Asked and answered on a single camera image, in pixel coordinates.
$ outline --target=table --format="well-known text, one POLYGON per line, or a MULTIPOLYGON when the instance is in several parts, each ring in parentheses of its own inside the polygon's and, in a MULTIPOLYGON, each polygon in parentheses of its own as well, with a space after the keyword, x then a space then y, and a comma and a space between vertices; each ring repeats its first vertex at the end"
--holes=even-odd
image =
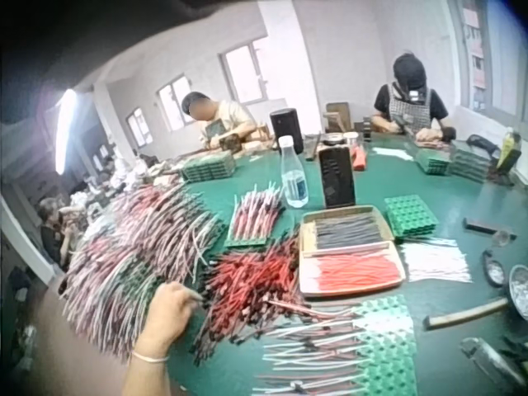
MULTIPOLYGON (((405 149, 403 139, 379 137, 373 134, 369 146, 388 149, 405 149)), ((221 213, 229 222, 233 212, 233 196, 242 195, 255 184, 259 189, 268 182, 281 182, 278 153, 266 153, 252 161, 238 160, 233 177, 191 185, 194 192, 203 193, 207 206, 221 213)), ((318 163, 304 162, 309 203, 302 210, 288 209, 278 221, 274 234, 279 236, 291 229, 304 213, 323 208, 323 194, 318 163)), ((474 283, 462 284, 443 280, 422 280, 404 283, 396 290, 377 294, 403 294, 414 322, 418 353, 415 357, 418 393, 422 395, 445 394, 500 394, 481 374, 479 369, 460 351, 460 341, 465 337, 483 337, 492 346, 502 347, 502 334, 520 336, 528 333, 527 323, 517 320, 509 311, 472 323, 424 332, 422 320, 428 315, 447 314, 497 298, 501 292, 489 286, 480 264, 480 254, 491 244, 486 235, 466 231, 462 219, 470 217, 489 224, 505 224, 519 237, 496 254, 509 270, 512 266, 528 264, 528 196, 521 191, 479 184, 462 177, 428 176, 413 161, 375 154, 369 148, 367 170, 355 172, 358 205, 375 205, 384 211, 384 198, 418 194, 440 220, 436 236, 456 239, 465 253, 474 283)), ((169 375, 185 386, 190 394, 244 395, 251 394, 256 374, 271 372, 269 362, 262 361, 262 341, 251 340, 241 346, 222 342, 209 360, 199 368, 192 363, 188 353, 201 319, 193 318, 186 335, 173 347, 168 363, 169 375)))

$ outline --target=person wearing black cap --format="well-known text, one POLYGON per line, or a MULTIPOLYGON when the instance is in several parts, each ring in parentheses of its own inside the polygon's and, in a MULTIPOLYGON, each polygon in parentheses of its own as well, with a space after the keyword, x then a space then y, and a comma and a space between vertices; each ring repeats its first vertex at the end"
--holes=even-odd
POLYGON ((252 117, 235 101, 213 101, 201 92, 191 92, 183 98, 181 109, 199 121, 200 140, 207 149, 219 147, 219 141, 237 134, 243 141, 257 127, 252 117))
POLYGON ((381 87, 374 104, 378 114, 372 124, 383 131, 399 134, 402 121, 414 134, 416 141, 441 140, 449 143, 456 138, 444 102, 434 89, 427 87, 426 70, 414 54, 403 54, 394 62, 395 82, 381 87), (432 119, 438 120, 441 129, 431 128, 432 119))

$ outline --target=white wristband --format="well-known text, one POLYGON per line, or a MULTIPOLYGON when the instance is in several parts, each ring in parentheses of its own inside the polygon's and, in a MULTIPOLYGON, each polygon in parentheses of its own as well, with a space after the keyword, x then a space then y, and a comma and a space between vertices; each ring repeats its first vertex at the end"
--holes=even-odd
POLYGON ((147 363, 165 363, 166 361, 168 361, 168 357, 169 357, 169 356, 165 356, 162 358, 147 357, 147 356, 140 355, 136 351, 132 351, 132 355, 134 355, 135 357, 137 357, 138 359, 142 361, 146 361, 147 363))

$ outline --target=checkered apron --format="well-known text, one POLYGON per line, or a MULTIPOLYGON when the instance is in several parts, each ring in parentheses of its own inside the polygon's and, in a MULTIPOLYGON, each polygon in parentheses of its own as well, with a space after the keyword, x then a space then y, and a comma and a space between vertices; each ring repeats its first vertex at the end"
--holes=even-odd
POLYGON ((413 105, 401 101, 396 97, 393 84, 389 84, 389 115, 394 120, 394 116, 402 116, 409 123, 408 128, 413 134, 422 128, 431 128, 431 90, 427 89, 426 102, 424 105, 413 105))

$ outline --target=water bottle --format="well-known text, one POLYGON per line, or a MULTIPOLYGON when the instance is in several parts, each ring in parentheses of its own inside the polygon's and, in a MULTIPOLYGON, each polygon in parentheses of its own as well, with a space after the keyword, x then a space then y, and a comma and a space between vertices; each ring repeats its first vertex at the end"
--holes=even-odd
POLYGON ((281 136, 279 145, 282 152, 280 172, 286 200, 288 205, 302 208, 308 203, 308 187, 303 166, 295 154, 294 138, 288 134, 281 136))

